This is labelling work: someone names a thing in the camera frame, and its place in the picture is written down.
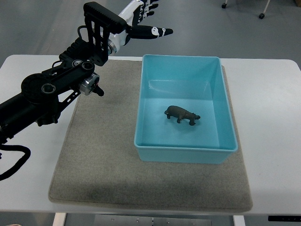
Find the black white robotic left hand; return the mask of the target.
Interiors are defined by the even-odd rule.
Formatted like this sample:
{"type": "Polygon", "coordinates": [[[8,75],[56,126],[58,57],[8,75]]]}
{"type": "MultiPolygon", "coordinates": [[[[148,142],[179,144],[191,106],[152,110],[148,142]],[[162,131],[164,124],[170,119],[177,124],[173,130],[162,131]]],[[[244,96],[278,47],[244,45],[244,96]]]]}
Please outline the black white robotic left hand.
{"type": "Polygon", "coordinates": [[[153,9],[158,7],[156,0],[133,0],[120,13],[119,17],[125,20],[127,28],[119,34],[111,33],[108,40],[109,55],[117,53],[131,39],[150,40],[164,37],[173,33],[170,28],[141,25],[142,20],[154,14],[153,9]]]}

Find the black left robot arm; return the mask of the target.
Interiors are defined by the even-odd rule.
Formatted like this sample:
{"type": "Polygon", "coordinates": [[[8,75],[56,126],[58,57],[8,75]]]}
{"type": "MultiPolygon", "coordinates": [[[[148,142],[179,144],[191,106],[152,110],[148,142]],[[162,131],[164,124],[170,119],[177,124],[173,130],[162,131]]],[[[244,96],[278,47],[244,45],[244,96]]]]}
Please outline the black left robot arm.
{"type": "Polygon", "coordinates": [[[22,152],[23,156],[5,172],[1,180],[14,175],[29,159],[31,151],[22,145],[7,145],[8,139],[36,122],[39,126],[57,123],[61,112],[79,95],[85,80],[86,89],[100,96],[95,66],[103,66],[109,56],[109,36],[120,34],[131,26],[97,2],[83,6],[88,41],[78,37],[60,56],[59,65],[27,76],[21,92],[0,105],[0,149],[22,152]]]}

